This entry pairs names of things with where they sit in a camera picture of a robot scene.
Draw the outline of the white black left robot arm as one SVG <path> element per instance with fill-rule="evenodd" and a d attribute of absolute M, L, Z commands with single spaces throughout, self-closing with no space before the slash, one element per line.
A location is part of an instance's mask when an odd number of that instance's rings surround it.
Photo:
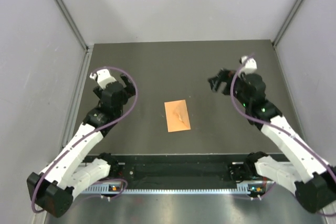
<path fill-rule="evenodd" d="M 128 112 L 123 111 L 128 100 L 137 97 L 137 87 L 132 78 L 125 73 L 120 77 L 121 82 L 108 69 L 90 75 L 97 83 L 93 91 L 99 99 L 98 104 L 87 113 L 77 132 L 58 156 L 41 172 L 32 172 L 26 180 L 34 213 L 46 211 L 59 218 L 88 187 L 103 178 L 117 178 L 117 162 L 107 153 L 100 154 L 87 167 L 77 169 L 93 147 L 128 115 Z"/>

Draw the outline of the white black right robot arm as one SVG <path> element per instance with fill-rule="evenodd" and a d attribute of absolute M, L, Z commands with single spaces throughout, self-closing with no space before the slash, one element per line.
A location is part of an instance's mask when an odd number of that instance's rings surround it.
<path fill-rule="evenodd" d="M 335 167 L 317 155 L 292 129 L 282 112 L 266 98 L 266 85 L 260 75 L 221 69 L 208 78 L 213 92 L 225 83 L 223 95 L 231 96 L 243 107 L 243 116 L 268 137 L 291 163 L 274 160 L 264 152 L 247 155 L 245 174 L 256 180 L 265 177 L 290 191 L 300 205 L 316 213 L 335 202 Z"/>

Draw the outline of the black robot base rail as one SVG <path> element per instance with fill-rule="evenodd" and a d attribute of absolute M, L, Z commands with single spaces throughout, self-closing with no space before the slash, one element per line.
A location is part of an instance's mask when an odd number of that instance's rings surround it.
<path fill-rule="evenodd" d="M 135 188 L 232 187 L 260 177 L 246 165 L 249 154 L 101 154 L 111 163 L 109 177 Z"/>

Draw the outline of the left aluminium frame post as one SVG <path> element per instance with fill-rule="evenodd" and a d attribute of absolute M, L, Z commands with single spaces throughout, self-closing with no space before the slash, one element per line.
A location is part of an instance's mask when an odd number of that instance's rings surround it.
<path fill-rule="evenodd" d="M 76 40 L 78 41 L 79 45 L 83 48 L 84 51 L 87 51 L 89 46 L 85 42 L 81 32 L 79 31 L 72 15 L 70 14 L 70 11 L 68 10 L 66 4 L 63 0 L 54 0 L 57 7 L 59 8 L 61 14 L 63 15 L 66 23 L 70 27 L 70 30 L 73 32 Z"/>

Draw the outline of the aluminium frame post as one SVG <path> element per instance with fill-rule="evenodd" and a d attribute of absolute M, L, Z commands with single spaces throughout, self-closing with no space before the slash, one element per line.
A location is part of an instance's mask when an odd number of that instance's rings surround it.
<path fill-rule="evenodd" d="M 272 41 L 273 49 L 276 49 L 276 47 L 280 43 L 281 39 L 285 35 L 287 29 L 289 28 L 290 24 L 294 20 L 295 16 L 297 15 L 297 13 L 298 13 L 299 9 L 301 8 L 301 6 L 303 5 L 304 1 L 305 0 L 295 0 L 294 1 L 290 11 L 288 12 L 285 20 L 281 24 L 280 29 L 278 30 L 278 32 L 276 34 L 274 40 Z"/>
<path fill-rule="evenodd" d="M 87 51 L 89 46 L 85 42 L 81 32 L 79 31 L 72 15 L 70 14 L 70 11 L 68 10 L 66 4 L 63 0 L 54 0 L 57 7 L 59 8 L 61 14 L 63 15 L 66 23 L 70 27 L 70 30 L 73 32 L 76 40 L 78 41 L 79 45 L 83 48 L 84 51 Z"/>

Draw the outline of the right aluminium frame post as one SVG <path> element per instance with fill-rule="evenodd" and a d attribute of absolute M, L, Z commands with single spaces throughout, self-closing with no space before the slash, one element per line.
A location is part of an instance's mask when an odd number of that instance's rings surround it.
<path fill-rule="evenodd" d="M 304 1 L 305 0 L 295 0 L 294 1 L 290 11 L 288 12 L 285 20 L 281 24 L 280 29 L 278 30 L 278 32 L 276 34 L 274 40 L 272 41 L 273 49 L 276 49 L 276 47 L 280 43 L 281 39 L 285 35 L 287 29 L 289 28 L 290 24 L 294 20 L 295 16 L 297 15 L 297 13 L 298 13 L 299 9 L 301 8 L 301 6 L 303 5 Z"/>

